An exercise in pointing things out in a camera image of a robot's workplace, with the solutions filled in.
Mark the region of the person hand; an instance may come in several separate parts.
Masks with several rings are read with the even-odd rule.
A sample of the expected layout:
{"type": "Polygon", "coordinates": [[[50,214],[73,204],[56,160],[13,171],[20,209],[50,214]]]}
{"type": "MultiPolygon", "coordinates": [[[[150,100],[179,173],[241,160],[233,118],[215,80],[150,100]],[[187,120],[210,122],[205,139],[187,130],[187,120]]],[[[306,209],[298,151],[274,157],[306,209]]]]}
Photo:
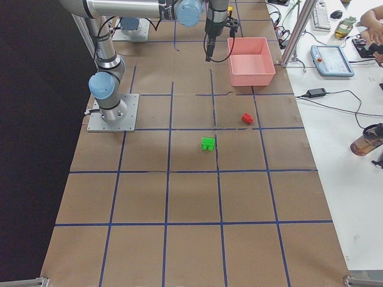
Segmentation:
{"type": "Polygon", "coordinates": [[[366,41],[382,44],[382,23],[378,22],[362,31],[361,37],[366,41]]]}

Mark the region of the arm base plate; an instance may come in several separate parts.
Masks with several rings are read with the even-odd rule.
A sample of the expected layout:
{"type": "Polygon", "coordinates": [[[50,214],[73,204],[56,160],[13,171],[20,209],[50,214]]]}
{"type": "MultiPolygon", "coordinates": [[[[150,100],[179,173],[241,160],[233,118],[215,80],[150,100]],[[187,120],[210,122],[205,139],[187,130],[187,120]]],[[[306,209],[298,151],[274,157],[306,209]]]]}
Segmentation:
{"type": "Polygon", "coordinates": [[[121,17],[113,29],[115,42],[147,42],[150,24],[146,19],[121,17]]]}
{"type": "Polygon", "coordinates": [[[139,106],[139,94],[120,93],[119,105],[111,110],[101,109],[96,100],[90,113],[88,132],[134,132],[139,106]]]}

